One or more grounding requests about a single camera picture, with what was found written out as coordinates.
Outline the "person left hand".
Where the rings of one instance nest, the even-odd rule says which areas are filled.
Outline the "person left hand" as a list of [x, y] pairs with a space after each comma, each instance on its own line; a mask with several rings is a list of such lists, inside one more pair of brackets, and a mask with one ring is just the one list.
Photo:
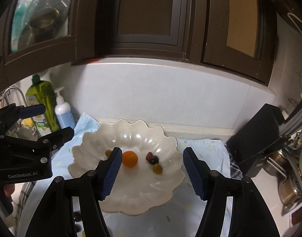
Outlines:
[[3, 187], [4, 194], [6, 197], [10, 197], [14, 191], [15, 191], [15, 185], [14, 184], [7, 184]]

